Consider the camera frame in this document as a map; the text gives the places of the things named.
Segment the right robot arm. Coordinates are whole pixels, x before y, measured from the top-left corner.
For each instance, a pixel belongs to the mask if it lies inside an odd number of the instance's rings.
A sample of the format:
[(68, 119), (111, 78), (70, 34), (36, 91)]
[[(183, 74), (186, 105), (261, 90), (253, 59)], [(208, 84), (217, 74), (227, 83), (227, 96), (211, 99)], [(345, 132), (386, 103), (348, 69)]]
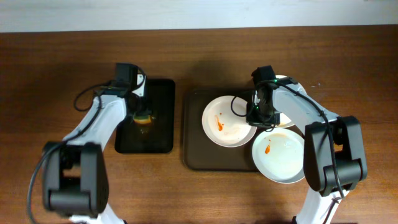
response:
[(292, 223), (330, 223), (340, 202), (368, 175), (359, 120), (328, 111), (298, 81), (277, 78), (270, 65), (255, 69), (251, 78), (248, 125), (272, 131), (283, 113), (304, 135), (303, 173), (309, 189)]

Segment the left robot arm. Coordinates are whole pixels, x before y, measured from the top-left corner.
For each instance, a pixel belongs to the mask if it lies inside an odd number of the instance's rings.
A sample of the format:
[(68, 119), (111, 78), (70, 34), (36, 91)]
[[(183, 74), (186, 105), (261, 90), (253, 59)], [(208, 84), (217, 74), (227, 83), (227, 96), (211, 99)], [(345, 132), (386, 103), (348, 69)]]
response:
[(146, 81), (139, 66), (117, 63), (115, 79), (90, 87), (93, 101), (79, 125), (44, 146), (38, 167), (46, 210), (73, 223), (124, 223), (108, 203), (103, 151), (117, 126), (143, 111)]

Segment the green and yellow sponge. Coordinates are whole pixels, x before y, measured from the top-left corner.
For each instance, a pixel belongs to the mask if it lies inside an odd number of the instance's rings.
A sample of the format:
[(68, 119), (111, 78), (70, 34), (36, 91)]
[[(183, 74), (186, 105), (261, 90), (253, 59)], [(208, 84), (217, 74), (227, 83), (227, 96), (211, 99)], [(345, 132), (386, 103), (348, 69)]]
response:
[(151, 115), (137, 115), (137, 114), (135, 114), (133, 116), (133, 121), (136, 124), (148, 125), (148, 124), (152, 123), (152, 116)]

